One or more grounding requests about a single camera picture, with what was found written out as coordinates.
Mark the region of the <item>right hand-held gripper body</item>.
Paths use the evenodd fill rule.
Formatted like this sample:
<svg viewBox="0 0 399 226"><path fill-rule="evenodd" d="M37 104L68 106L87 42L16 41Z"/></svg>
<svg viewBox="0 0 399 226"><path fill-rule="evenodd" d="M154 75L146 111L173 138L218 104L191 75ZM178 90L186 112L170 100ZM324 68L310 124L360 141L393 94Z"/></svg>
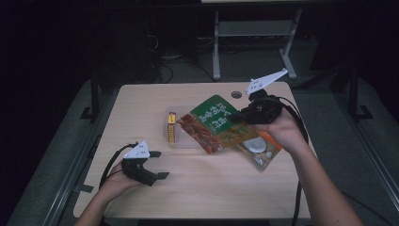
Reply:
<svg viewBox="0 0 399 226"><path fill-rule="evenodd" d="M279 72L251 79L246 89L249 105L239 111L238 119L248 124L268 124L274 121L281 114L283 104L278 97L269 95L265 88L287 72L283 68Z"/></svg>

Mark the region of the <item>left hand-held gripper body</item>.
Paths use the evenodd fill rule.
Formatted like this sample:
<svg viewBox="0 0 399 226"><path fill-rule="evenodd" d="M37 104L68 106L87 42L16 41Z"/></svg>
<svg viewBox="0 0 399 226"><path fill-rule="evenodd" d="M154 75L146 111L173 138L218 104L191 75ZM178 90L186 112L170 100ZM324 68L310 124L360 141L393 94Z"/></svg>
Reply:
<svg viewBox="0 0 399 226"><path fill-rule="evenodd" d="M144 168L144 163L152 158L150 151L147 141L143 140L134 144L121 162L122 172L128 178L147 186L152 186L156 181L156 174Z"/></svg>

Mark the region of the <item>green and gold snack packet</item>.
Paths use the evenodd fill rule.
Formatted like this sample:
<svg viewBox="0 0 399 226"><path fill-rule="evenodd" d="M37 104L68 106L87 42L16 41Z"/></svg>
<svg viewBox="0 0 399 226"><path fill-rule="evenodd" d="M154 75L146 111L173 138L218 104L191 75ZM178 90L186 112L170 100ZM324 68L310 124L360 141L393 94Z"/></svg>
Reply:
<svg viewBox="0 0 399 226"><path fill-rule="evenodd" d="M239 111L220 95L213 95L177 123L208 154L230 148L238 143L258 137L243 121L235 121Z"/></svg>

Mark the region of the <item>clear plastic container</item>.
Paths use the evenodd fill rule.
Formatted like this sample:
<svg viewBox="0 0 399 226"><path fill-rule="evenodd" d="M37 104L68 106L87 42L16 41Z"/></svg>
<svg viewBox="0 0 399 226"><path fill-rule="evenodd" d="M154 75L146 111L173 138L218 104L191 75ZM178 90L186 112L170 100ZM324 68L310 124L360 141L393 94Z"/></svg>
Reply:
<svg viewBox="0 0 399 226"><path fill-rule="evenodd" d="M163 136L166 140L169 148L171 149L201 149L199 143L189 136L185 130L178 124L175 123L174 126L174 137L175 142L169 142L168 134L168 115L170 112L176 114L176 119L178 120L183 115L189 113L195 107L193 105L171 105L165 109L164 122L163 122Z"/></svg>

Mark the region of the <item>person's left hand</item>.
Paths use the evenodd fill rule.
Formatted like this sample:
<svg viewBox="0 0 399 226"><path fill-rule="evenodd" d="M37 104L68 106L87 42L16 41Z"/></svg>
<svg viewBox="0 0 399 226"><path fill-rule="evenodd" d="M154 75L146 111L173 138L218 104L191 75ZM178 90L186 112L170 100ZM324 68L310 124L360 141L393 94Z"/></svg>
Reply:
<svg viewBox="0 0 399 226"><path fill-rule="evenodd" d="M111 202L128 189L138 185L139 182L128 178L122 172L121 162L119 162L105 178L104 184L99 189L99 194L104 200Z"/></svg>

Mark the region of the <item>person's right hand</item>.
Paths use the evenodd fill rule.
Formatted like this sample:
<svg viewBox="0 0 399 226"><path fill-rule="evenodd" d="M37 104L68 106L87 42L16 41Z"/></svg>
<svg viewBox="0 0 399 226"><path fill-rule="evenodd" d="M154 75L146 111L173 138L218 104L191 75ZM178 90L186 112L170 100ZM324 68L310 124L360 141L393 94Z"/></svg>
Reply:
<svg viewBox="0 0 399 226"><path fill-rule="evenodd" d="M295 119L285 109L281 111L280 116L272 123L255 124L254 128L265 131L291 155L304 153L310 149Z"/></svg>

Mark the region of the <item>yellow and red box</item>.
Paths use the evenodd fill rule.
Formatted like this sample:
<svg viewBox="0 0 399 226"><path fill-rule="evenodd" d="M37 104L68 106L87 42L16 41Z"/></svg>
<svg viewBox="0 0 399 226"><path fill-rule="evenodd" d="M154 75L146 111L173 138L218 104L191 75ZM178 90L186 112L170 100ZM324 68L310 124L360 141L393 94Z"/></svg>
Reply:
<svg viewBox="0 0 399 226"><path fill-rule="evenodd" d="M168 113L168 126L167 126L169 143L176 142L175 125L176 125L176 113L169 112Z"/></svg>

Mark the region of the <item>brown and orange powder packet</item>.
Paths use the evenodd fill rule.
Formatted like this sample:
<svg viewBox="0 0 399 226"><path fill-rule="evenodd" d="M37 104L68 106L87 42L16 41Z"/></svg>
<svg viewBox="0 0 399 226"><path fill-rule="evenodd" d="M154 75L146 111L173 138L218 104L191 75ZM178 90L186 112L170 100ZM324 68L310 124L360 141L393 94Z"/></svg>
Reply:
<svg viewBox="0 0 399 226"><path fill-rule="evenodd" d="M259 131L258 134L258 137L239 143L237 148L245 153L259 170L265 170L282 146L265 131Z"/></svg>

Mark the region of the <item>black metal stand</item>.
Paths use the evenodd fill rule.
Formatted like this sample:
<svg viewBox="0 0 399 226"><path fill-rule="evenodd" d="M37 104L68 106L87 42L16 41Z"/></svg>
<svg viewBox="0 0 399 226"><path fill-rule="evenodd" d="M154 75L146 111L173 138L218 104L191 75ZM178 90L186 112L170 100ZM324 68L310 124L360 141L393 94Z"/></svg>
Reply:
<svg viewBox="0 0 399 226"><path fill-rule="evenodd" d="M336 73L329 88L333 93L343 94L347 91L347 111L355 121L371 120L372 113L366 105L360 105L359 100L359 73L353 63L340 63L334 68Z"/></svg>
<svg viewBox="0 0 399 226"><path fill-rule="evenodd" d="M80 118L94 123L99 115L99 81L98 74L94 71L90 77L90 107L85 107Z"/></svg>

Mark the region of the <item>grey metal stand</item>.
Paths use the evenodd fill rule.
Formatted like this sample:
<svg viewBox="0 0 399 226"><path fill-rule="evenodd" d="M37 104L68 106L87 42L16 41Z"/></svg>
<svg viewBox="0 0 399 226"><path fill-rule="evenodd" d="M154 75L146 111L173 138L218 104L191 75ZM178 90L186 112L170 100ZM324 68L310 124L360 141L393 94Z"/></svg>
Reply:
<svg viewBox="0 0 399 226"><path fill-rule="evenodd" d="M295 38L302 9L295 11L292 20L273 20L273 21L221 21L219 12L215 12L214 23L214 49L213 49L213 78L218 81L221 79L219 61L219 39L231 37L275 37L282 36L287 38L284 48L279 49L279 55L284 67L288 70L289 78L296 80L297 75L289 57L289 53Z"/></svg>

